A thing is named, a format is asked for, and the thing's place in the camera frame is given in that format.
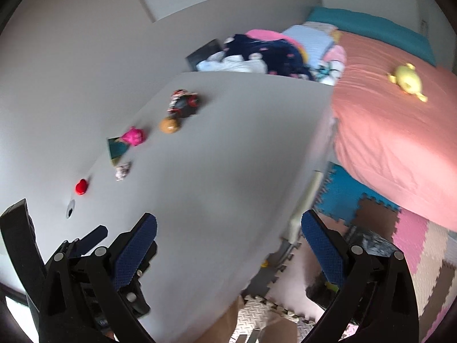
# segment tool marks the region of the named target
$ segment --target bed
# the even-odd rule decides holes
[[[346,69],[333,93],[340,165],[402,208],[456,231],[457,77],[433,66],[426,38],[386,19],[320,7],[308,20],[345,31]],[[389,82],[405,63],[415,65],[427,103]]]

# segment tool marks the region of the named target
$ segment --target stuffed animal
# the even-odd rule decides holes
[[[421,93],[422,82],[419,75],[415,71],[415,67],[411,63],[406,63],[404,66],[398,66],[394,75],[389,74],[389,79],[392,83],[396,83],[408,94],[414,94],[423,102],[428,98]]]

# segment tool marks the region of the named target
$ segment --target brown ball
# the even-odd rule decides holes
[[[174,117],[164,118],[159,126],[161,131],[167,134],[176,133],[179,129],[181,129],[179,121]]]

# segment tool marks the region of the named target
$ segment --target mattress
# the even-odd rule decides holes
[[[358,181],[457,230],[457,77],[386,43],[343,33],[346,71],[334,88],[335,153]],[[416,66],[423,103],[387,77]]]

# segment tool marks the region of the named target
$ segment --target white table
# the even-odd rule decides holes
[[[179,132],[164,134],[158,123],[179,88],[200,93],[204,104]],[[140,321],[158,343],[192,342],[279,246],[322,158],[331,93],[263,74],[175,77],[132,120],[150,133],[124,156],[130,174],[117,182],[106,151],[62,240],[103,224],[109,245],[143,213],[154,214],[158,254],[140,279],[151,312]]]

